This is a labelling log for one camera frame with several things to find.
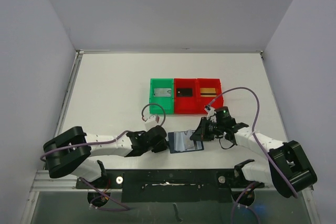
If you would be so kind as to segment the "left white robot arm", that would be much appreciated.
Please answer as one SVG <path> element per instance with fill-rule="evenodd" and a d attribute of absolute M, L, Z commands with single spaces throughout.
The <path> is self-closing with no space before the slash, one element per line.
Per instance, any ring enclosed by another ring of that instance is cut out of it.
<path fill-rule="evenodd" d="M 43 145 L 50 178 L 75 175 L 84 178 L 96 188 L 105 185 L 107 175 L 102 161 L 91 160 L 95 156 L 138 157 L 148 151 L 166 150 L 166 130 L 157 125 L 148 131 L 126 130 L 118 136 L 85 133 L 80 126 L 61 133 Z"/>

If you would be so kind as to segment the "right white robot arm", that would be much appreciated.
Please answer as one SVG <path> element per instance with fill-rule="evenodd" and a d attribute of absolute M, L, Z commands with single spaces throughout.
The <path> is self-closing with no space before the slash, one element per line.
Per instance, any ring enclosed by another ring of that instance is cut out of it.
<path fill-rule="evenodd" d="M 232 146 L 241 146 L 267 160 L 266 163 L 248 159 L 235 165 L 234 182 L 241 187 L 259 182 L 275 187 L 289 198 L 312 186 L 318 180 L 302 146 L 297 141 L 283 142 L 257 133 L 243 122 L 236 122 L 228 107 L 210 108 L 192 133 L 192 141 L 225 139 Z"/>

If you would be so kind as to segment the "blue leather card holder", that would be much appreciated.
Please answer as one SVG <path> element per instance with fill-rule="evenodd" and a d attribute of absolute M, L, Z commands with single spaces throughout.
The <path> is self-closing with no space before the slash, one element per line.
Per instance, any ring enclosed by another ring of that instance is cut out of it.
<path fill-rule="evenodd" d="M 201 141 L 192 141 L 190 137 L 194 130 L 168 132 L 166 141 L 171 154 L 203 151 L 204 144 Z"/>

